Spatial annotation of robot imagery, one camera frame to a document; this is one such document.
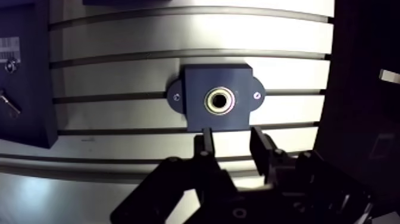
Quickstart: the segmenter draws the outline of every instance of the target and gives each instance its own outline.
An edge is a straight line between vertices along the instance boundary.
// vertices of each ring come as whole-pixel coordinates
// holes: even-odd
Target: label
[[[0,38],[0,63],[6,63],[8,59],[15,58],[21,62],[20,38]]]

